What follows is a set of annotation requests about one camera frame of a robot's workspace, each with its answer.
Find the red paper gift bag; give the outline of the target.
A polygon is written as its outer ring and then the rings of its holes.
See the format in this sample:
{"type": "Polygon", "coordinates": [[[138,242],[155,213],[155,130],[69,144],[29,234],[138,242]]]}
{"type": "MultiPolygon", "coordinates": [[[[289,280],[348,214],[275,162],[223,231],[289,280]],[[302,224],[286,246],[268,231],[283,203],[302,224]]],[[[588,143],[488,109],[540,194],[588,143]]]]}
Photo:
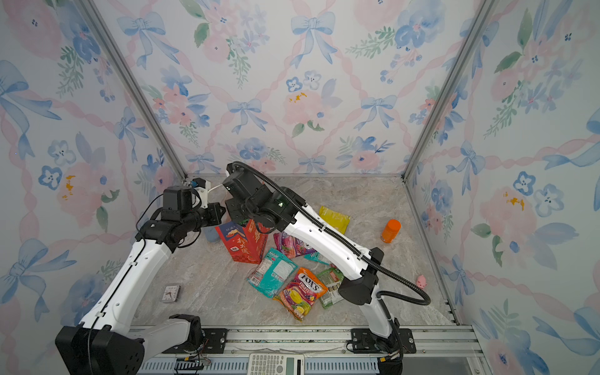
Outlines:
{"type": "Polygon", "coordinates": [[[217,227],[217,234],[234,262],[261,263],[269,236],[261,223],[229,221],[217,227]]]}

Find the orange Fox's fruits candy bag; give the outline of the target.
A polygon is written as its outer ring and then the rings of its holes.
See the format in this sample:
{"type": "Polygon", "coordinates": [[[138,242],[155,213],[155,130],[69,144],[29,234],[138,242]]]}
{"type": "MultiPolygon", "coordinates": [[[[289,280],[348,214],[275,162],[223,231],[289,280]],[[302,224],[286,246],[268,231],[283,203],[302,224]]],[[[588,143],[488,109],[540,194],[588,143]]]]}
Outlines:
{"type": "Polygon", "coordinates": [[[310,270],[300,267],[292,280],[273,298],[296,320],[303,321],[327,287],[310,270]]]}

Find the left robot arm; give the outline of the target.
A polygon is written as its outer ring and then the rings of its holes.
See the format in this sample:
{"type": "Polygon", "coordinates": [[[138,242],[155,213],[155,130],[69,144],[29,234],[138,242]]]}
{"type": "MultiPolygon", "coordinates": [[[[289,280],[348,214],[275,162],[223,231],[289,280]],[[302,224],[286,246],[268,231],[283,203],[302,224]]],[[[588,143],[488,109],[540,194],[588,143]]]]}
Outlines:
{"type": "Polygon", "coordinates": [[[152,280],[191,232],[220,224],[226,209],[209,202],[211,184],[167,188],[162,207],[140,226],[129,256],[102,297],[75,326],[56,336],[56,348],[71,374],[136,374],[149,359],[178,347],[197,353],[206,344],[201,320],[176,314],[165,322],[130,332],[134,314],[152,280]]]}

